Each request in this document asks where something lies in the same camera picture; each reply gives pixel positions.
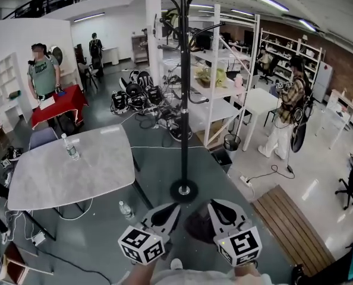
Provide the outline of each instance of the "red table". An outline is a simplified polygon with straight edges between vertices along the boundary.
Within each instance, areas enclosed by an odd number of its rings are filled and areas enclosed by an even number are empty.
[[[66,88],[64,91],[66,94],[63,96],[54,94],[53,99],[55,100],[55,103],[46,109],[41,110],[40,107],[35,109],[31,118],[33,129],[35,129],[35,127],[41,122],[60,116],[67,111],[73,112],[75,117],[74,123],[76,125],[83,121],[81,110],[83,110],[84,105],[88,106],[88,103],[83,92],[81,92],[80,87],[76,84]]]

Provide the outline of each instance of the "wooden bench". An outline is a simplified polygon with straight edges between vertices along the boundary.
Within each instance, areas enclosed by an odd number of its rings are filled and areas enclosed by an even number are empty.
[[[280,186],[254,201],[253,208],[291,263],[303,264],[306,275],[313,276],[335,261],[317,232]]]

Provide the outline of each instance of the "trash can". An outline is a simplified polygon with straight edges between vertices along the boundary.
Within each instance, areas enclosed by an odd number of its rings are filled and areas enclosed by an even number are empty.
[[[228,154],[226,153],[226,150],[222,146],[220,146],[219,148],[212,150],[211,155],[223,168],[225,173],[227,173],[229,168],[232,166],[232,160],[229,158]]]
[[[223,146],[231,160],[235,158],[236,151],[240,146],[240,142],[240,138],[234,134],[227,134],[226,136],[224,136]]]

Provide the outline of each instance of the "white pants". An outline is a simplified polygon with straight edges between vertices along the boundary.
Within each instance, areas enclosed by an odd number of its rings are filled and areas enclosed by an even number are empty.
[[[290,137],[294,125],[283,123],[279,117],[273,124],[273,130],[265,145],[265,154],[272,155],[273,149],[276,148],[277,155],[284,160],[288,155],[290,147]]]

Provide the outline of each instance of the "gray marble table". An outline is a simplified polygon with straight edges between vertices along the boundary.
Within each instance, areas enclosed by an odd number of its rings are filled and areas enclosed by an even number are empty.
[[[135,182],[132,152],[121,125],[69,137],[80,153],[74,161],[63,140],[24,153],[15,168],[10,210],[39,210],[85,201]]]

